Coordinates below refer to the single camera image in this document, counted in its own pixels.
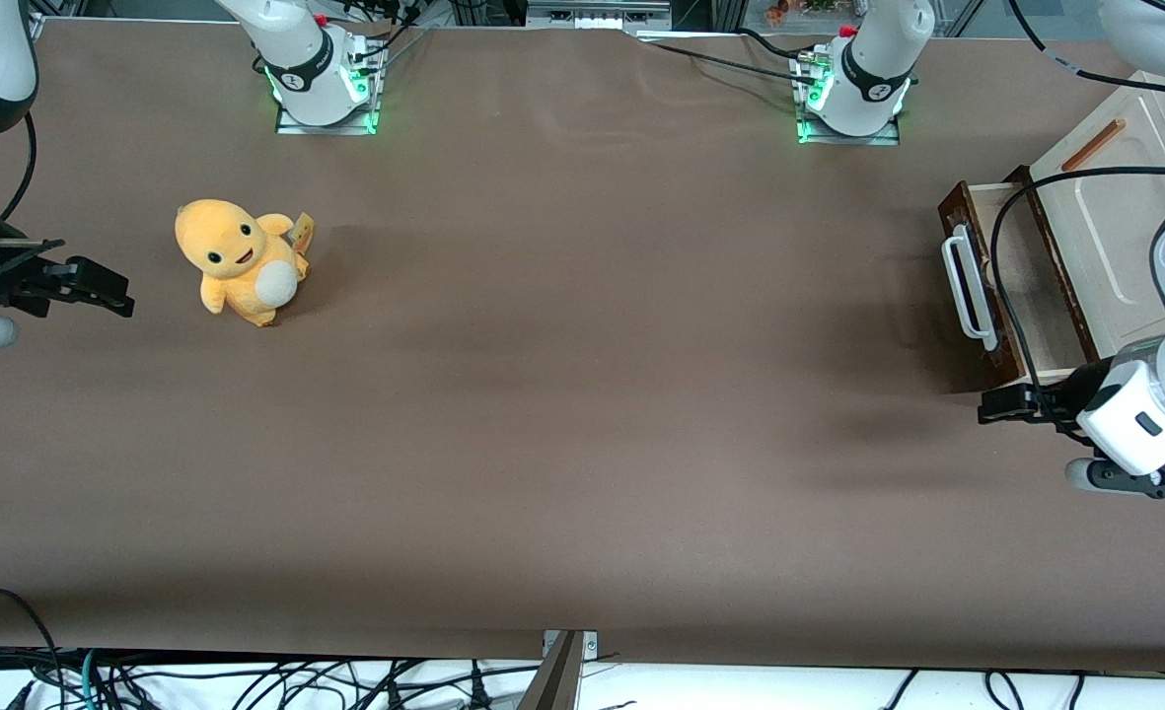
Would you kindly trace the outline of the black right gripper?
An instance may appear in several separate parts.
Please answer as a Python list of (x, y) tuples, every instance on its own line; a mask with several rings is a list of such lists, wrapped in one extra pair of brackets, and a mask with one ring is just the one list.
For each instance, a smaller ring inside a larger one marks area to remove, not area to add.
[(34, 318), (45, 318), (49, 303), (71, 298), (90, 303), (130, 319), (134, 300), (128, 279), (91, 259), (54, 262), (42, 259), (47, 251), (65, 246), (64, 240), (5, 238), (0, 246), (0, 305), (19, 309)]

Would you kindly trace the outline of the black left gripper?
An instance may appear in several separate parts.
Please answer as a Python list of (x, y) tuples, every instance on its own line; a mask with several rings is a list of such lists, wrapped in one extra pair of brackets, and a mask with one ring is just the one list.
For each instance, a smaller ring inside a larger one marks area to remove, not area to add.
[(1035, 384), (1014, 384), (981, 392), (979, 405), (979, 423), (988, 424), (1016, 419), (1021, 421), (1051, 421), (1055, 430), (1064, 435), (1078, 435), (1081, 428), (1075, 423), (1076, 415), (1090, 403), (1090, 399), (1104, 384), (1113, 367), (1113, 359), (1104, 358), (1083, 364), (1055, 384), (1044, 386), (1044, 405), (1042, 387)]

